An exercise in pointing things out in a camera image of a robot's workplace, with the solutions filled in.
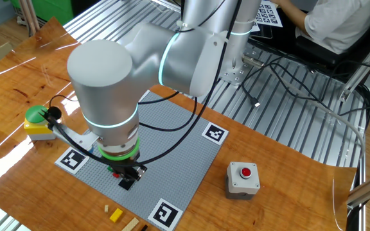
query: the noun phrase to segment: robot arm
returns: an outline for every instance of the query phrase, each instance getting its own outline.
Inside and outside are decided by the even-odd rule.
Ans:
[[[71,53],[69,77],[88,127],[99,137],[104,158],[131,163],[139,157],[137,102],[151,86],[161,84],[192,96],[208,92],[237,2],[188,0],[183,14],[188,27],[179,32],[139,24],[121,44],[94,40]],[[260,1],[246,2],[257,3],[258,10]],[[208,17],[201,27],[190,26]],[[141,175],[124,167],[114,170],[126,180],[139,180]],[[146,168],[140,166],[137,173],[140,170]]]

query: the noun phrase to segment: yellow button base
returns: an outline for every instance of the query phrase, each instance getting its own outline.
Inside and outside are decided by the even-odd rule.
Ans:
[[[28,135],[51,134],[52,131],[50,129],[48,129],[48,127],[46,125],[47,125],[47,123],[43,123],[43,124],[31,123],[26,119],[24,121],[24,129],[25,129],[25,132]]]

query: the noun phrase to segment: orange tabletop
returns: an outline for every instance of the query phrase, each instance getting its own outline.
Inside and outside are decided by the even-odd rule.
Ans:
[[[121,230],[136,216],[54,165],[67,144],[31,142],[24,131],[28,108],[47,105],[56,94],[74,96],[66,62],[77,45],[53,19],[0,61],[0,208],[31,230]],[[151,91],[160,96],[173,92],[162,86]],[[78,105],[66,110],[61,101],[53,103],[64,112],[62,123],[84,132]],[[193,101],[183,95],[171,101],[193,110]],[[356,169],[318,163],[211,109],[202,117],[229,135],[176,230],[345,229]],[[232,161],[257,163],[261,189],[252,200],[225,198],[224,176]],[[124,213],[113,223],[109,217],[117,207]],[[145,224],[157,230],[139,220],[134,230]]]

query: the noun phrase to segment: person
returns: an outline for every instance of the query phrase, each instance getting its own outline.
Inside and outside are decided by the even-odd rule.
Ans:
[[[272,39],[259,39],[276,49],[295,54],[295,40],[303,36],[341,54],[370,27],[370,0],[318,0],[312,11],[298,9],[290,0],[278,4],[283,28],[272,27]]]

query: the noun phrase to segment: black cable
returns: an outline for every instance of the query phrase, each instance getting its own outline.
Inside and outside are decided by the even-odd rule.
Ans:
[[[276,62],[276,61],[278,61],[278,60],[279,60],[279,59],[281,59],[281,58],[283,58],[283,56],[273,59],[270,63],[272,63],[272,62]],[[255,97],[251,96],[251,94],[249,93],[249,91],[248,91],[248,90],[246,89],[246,87],[245,87],[245,83],[246,83],[246,81],[247,81],[249,78],[251,78],[252,76],[254,76],[256,73],[258,73],[258,72],[260,72],[260,71],[264,70],[264,68],[266,68],[266,67],[268,67],[268,66],[269,66],[269,64],[268,64],[268,65],[264,65],[264,66],[262,66],[261,68],[259,68],[258,70],[254,71],[252,74],[249,74],[249,73],[251,73],[251,71],[252,71],[252,68],[253,68],[253,67],[252,67],[252,68],[250,69],[250,71],[249,71],[249,73],[248,73],[247,77],[242,81],[242,90],[244,91],[244,93],[246,94],[246,96],[248,96],[249,101],[251,102],[251,105],[252,105],[252,106],[255,106],[255,107],[256,107],[256,102],[257,102],[258,100],[257,100]]]
[[[242,0],[238,0],[238,2],[236,4],[236,8],[235,8],[235,11],[234,11],[234,14],[233,14],[233,18],[231,20],[231,24],[229,26],[229,30],[228,30],[228,33],[227,33],[227,36],[226,36],[227,39],[229,39],[229,37],[231,35],[232,28],[234,26],[234,23],[235,23],[235,20],[236,20],[236,16],[238,15],[238,11],[239,11],[241,2],[242,2]],[[207,104],[208,104],[209,100],[211,99],[211,96],[212,96],[213,91],[215,89],[217,80],[219,78],[219,73],[221,71],[222,62],[224,61],[226,47],[227,47],[227,43],[224,43],[224,46],[222,48],[222,53],[221,53],[221,56],[220,56],[220,59],[219,59],[218,69],[216,70],[216,75],[215,75],[214,82],[212,84],[211,90],[209,91],[208,95],[206,96],[206,100],[205,100],[204,106],[202,107],[201,111],[199,112],[199,115],[194,120],[194,122],[192,123],[192,125],[190,126],[190,128],[188,128],[188,130],[185,132],[185,134],[171,148],[169,148],[168,150],[166,150],[165,152],[163,152],[162,154],[160,154],[160,155],[158,155],[156,157],[150,158],[150,159],[145,160],[145,161],[142,161],[142,162],[133,163],[133,164],[116,164],[116,162],[114,162],[114,161],[105,160],[105,159],[102,159],[100,157],[97,157],[97,156],[93,155],[92,153],[90,153],[89,151],[87,151],[86,149],[82,148],[79,144],[77,144],[74,140],[72,140],[72,138],[70,138],[68,136],[68,134],[61,128],[61,126],[59,126],[58,122],[55,119],[50,119],[49,122],[52,123],[54,126],[57,127],[57,129],[61,133],[61,135],[64,136],[64,138],[72,146],[74,146],[74,148],[76,148],[78,151],[81,151],[83,154],[87,155],[88,157],[91,157],[92,159],[94,159],[94,160],[96,160],[98,162],[101,162],[101,163],[106,164],[106,165],[114,166],[114,167],[135,167],[135,166],[142,166],[142,165],[145,165],[145,164],[149,164],[149,163],[151,163],[151,162],[153,162],[155,160],[158,160],[158,159],[166,156],[172,150],[174,150],[191,133],[192,129],[195,127],[195,125],[198,123],[199,119],[202,117],[202,114],[204,113],[204,111],[205,111],[205,109],[207,107]]]
[[[210,13],[205,20],[203,20],[200,24],[198,24],[198,27],[202,26],[206,21],[208,21],[219,10],[219,8],[223,5],[224,2],[225,2],[225,0],[222,0],[222,2],[219,4],[219,6],[212,13]],[[189,29],[189,30],[184,30],[184,31],[178,30],[177,33],[185,33],[185,32],[190,32],[190,31],[193,31],[193,30],[195,30],[195,28],[192,28],[192,29]]]
[[[139,122],[139,125],[144,126],[146,128],[153,129],[153,130],[157,130],[157,131],[160,131],[160,132],[176,132],[176,131],[179,131],[179,130],[185,128],[192,121],[193,117],[195,116],[195,113],[197,112],[197,107],[198,107],[198,98],[195,97],[195,105],[193,107],[191,117],[188,119],[188,121],[186,121],[186,123],[184,123],[182,126],[180,126],[178,128],[170,128],[170,129],[168,129],[168,128],[157,128],[157,127],[147,125],[147,124],[144,124],[144,123],[141,123],[141,122]]]
[[[52,105],[52,100],[57,98],[57,97],[62,97],[62,98],[66,98],[68,99],[69,101],[72,101],[72,102],[76,102],[77,100],[74,100],[74,99],[69,99],[68,97],[64,96],[64,95],[55,95],[53,96],[50,100],[49,100],[49,107],[51,107]]]
[[[285,90],[291,95],[291,96],[293,96],[293,97],[295,97],[295,98],[298,98],[298,99],[305,99],[305,100],[312,100],[312,101],[318,101],[322,106],[324,106],[324,107],[326,107],[326,108],[328,108],[328,106],[326,106],[322,101],[320,101],[319,99],[318,99],[318,97],[316,97],[310,90],[309,90],[309,88],[305,85],[305,84],[303,84],[302,82],[300,82],[297,78],[295,78],[295,76],[293,76],[286,68],[284,68],[281,64],[278,64],[278,63],[275,63],[275,61],[277,61],[277,60],[279,60],[279,59],[281,59],[281,58],[283,58],[283,57],[286,57],[286,56],[288,56],[289,54],[285,54],[285,55],[283,55],[283,56],[280,56],[280,57],[278,57],[278,58],[275,58],[274,60],[272,60],[269,64],[267,64],[267,65],[264,65],[264,66],[262,66],[261,68],[259,68],[258,70],[256,70],[255,72],[253,72],[252,74],[250,74],[249,76],[247,76],[245,79],[244,79],[244,81],[242,82],[242,89],[243,89],[243,91],[246,93],[246,95],[248,95],[248,97],[250,97],[251,99],[254,99],[250,94],[249,94],[249,91],[245,88],[245,82],[249,79],[249,78],[251,78],[252,76],[254,76],[256,73],[258,73],[259,71],[262,71],[262,70],[264,70],[266,67],[270,67],[272,70],[273,70],[273,72],[274,72],[274,74],[276,75],[276,77],[278,78],[278,80],[281,82],[281,84],[282,84],[282,86],[285,88]],[[282,78],[279,76],[279,74],[275,71],[275,69],[272,67],[272,65],[277,65],[277,66],[279,66],[280,68],[282,68],[285,72],[287,72],[288,74],[289,74],[289,76],[291,77],[291,78],[293,78],[297,83],[299,83],[302,87],[304,87],[304,89],[306,90],[306,91],[308,91],[309,92],[309,94],[312,96],[312,98],[309,98],[309,97],[302,97],[302,96],[298,96],[297,94],[294,94],[294,93],[292,93],[289,89],[288,89],[288,87],[283,83],[283,81],[282,81]]]
[[[176,96],[177,94],[179,94],[179,91],[173,93],[170,96],[166,96],[165,98],[162,98],[162,99],[157,99],[157,100],[152,100],[152,101],[146,101],[146,102],[138,102],[138,105],[146,105],[146,104],[151,104],[151,103],[159,103],[159,102],[165,101],[167,99],[170,99],[170,98]]]
[[[288,88],[286,87],[286,85],[282,82],[281,78],[278,76],[278,74],[276,73],[275,69],[272,67],[272,65],[277,65],[279,66],[282,70],[284,70],[286,73],[288,73],[288,75],[294,79],[297,83],[299,83],[307,92],[309,92],[309,94],[313,97],[313,98],[305,98],[307,100],[312,100],[312,101],[317,101],[318,103],[320,103],[322,106],[324,106],[325,108],[329,109],[328,106],[326,106],[315,94],[313,94],[311,92],[311,90],[305,85],[303,84],[301,81],[299,81],[297,78],[295,78],[295,76],[293,74],[291,74],[285,67],[283,67],[281,64],[271,64],[270,68],[275,72],[276,76],[279,78],[282,86],[284,86],[284,88],[289,92],[289,94],[291,95],[294,95],[293,93],[291,93],[290,90],[288,90]]]

